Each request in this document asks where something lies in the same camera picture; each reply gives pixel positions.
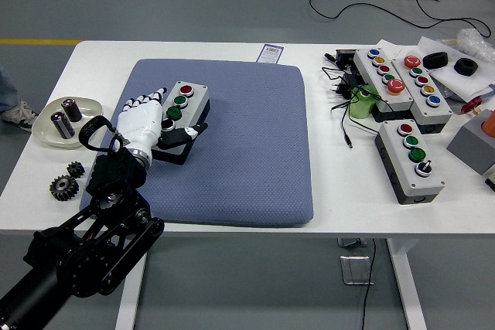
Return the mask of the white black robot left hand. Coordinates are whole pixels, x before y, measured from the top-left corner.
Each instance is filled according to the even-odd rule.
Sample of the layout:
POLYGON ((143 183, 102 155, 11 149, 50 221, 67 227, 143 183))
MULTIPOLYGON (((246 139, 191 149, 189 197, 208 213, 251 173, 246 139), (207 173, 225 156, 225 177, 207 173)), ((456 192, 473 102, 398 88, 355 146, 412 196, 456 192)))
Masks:
POLYGON ((128 142, 125 147, 130 152, 150 157, 152 147, 168 150, 186 145, 208 128, 207 123, 200 123, 162 134, 162 98, 165 92, 166 88, 161 88, 134 101, 129 100, 118 115, 117 131, 128 142))

